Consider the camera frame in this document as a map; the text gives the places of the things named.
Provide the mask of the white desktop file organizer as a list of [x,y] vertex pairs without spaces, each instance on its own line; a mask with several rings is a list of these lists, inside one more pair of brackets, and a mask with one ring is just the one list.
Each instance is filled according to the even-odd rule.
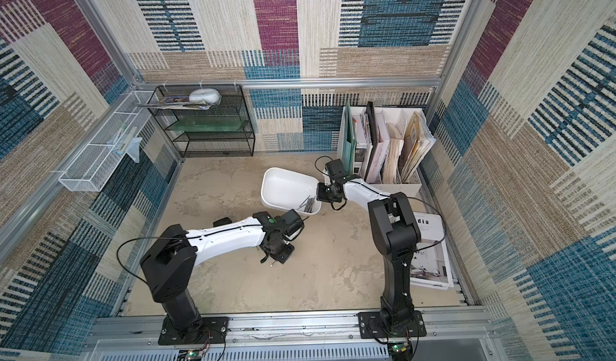
[[[367,184],[386,192],[405,194],[415,197],[421,188],[419,167],[410,177],[409,182],[402,183],[399,178],[399,159],[404,147],[404,134],[412,115],[423,112],[420,109],[376,107],[375,120],[379,131],[378,145],[370,143],[366,125],[365,110],[367,106],[351,106],[355,123],[355,166],[354,173]],[[338,133],[337,158],[341,159],[340,131]]]

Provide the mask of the white plastic storage box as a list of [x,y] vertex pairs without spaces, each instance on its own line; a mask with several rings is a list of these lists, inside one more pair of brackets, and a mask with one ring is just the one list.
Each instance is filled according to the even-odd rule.
[[[296,210],[302,216],[316,215],[322,207],[322,202],[316,199],[317,184],[317,178],[277,167],[269,168],[262,179],[261,203],[274,210]],[[315,197],[310,214],[299,208],[307,197]]]

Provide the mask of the black binder in organizer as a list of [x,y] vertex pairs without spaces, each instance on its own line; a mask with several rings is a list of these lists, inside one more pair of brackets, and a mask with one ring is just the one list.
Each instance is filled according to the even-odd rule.
[[375,120],[375,106],[372,101],[367,103],[365,110],[368,137],[373,147],[378,145],[379,131]]

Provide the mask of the brown envelopes in organizer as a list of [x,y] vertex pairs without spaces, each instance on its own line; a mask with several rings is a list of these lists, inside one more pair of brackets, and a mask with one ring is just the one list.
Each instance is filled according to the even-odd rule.
[[404,134],[404,147],[399,159],[399,178],[409,182],[427,153],[436,143],[423,112],[412,115]]

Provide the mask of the magazines on black shelf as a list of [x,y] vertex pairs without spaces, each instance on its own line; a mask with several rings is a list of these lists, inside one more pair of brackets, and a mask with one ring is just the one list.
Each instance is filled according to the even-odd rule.
[[140,107],[149,109],[176,109],[176,110],[208,110],[212,107],[203,99],[191,101],[189,96],[152,97]]

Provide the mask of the steel nail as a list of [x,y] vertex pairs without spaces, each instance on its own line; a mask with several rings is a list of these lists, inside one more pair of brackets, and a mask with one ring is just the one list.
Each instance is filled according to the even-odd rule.
[[301,211],[303,211],[304,213],[310,214],[313,212],[314,209],[314,203],[315,203],[315,197],[307,197],[303,203],[299,206],[299,208],[301,209]]

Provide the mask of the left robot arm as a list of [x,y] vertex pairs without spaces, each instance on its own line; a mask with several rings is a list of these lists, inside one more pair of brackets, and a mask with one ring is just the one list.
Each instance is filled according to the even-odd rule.
[[236,250],[258,247],[265,259],[285,263],[295,250],[291,244],[304,229],[303,218],[289,210],[282,216],[258,212],[238,222],[223,218],[212,228],[186,230],[169,226],[154,240],[140,261],[152,299],[163,306],[168,321],[181,335],[203,327],[189,290],[193,269]]

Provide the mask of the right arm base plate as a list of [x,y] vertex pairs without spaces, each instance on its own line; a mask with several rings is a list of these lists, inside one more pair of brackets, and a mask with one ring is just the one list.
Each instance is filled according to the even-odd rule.
[[357,318],[362,339],[422,338],[428,334],[423,314],[418,310],[402,323],[386,323],[380,311],[361,311]]

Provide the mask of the green folder in organizer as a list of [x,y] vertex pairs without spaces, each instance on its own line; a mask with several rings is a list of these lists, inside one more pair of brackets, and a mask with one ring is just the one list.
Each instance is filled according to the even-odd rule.
[[349,104],[346,104],[343,110],[340,137],[339,147],[341,148],[340,157],[343,162],[343,168],[348,175],[351,175],[354,173],[357,141],[355,138],[355,123]]

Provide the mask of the white round device on shelf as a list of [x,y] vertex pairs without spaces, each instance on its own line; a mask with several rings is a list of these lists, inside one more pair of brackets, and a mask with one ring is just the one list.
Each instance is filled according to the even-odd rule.
[[199,88],[189,94],[189,102],[200,105],[218,105],[221,93],[214,88]]

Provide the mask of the white Inedia magazine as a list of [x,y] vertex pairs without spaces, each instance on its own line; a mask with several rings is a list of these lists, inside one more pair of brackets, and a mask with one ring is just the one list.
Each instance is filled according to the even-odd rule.
[[410,284],[438,290],[453,288],[442,218],[435,214],[415,212],[415,219],[420,228],[421,241],[412,258]]

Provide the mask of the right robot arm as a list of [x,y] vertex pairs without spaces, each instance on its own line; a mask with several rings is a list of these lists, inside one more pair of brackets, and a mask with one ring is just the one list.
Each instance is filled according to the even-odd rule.
[[383,256],[384,289],[380,298],[380,322],[393,335],[425,334],[423,319],[411,297],[411,262],[421,241],[421,232],[408,196],[390,194],[346,172],[339,159],[325,164],[316,197],[331,205],[354,202],[367,211],[372,239]]

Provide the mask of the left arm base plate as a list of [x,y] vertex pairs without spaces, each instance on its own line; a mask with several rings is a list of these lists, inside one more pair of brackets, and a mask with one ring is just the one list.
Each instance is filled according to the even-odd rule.
[[169,317],[165,317],[158,339],[160,346],[223,344],[229,317],[202,316],[201,321],[188,329],[176,328]]

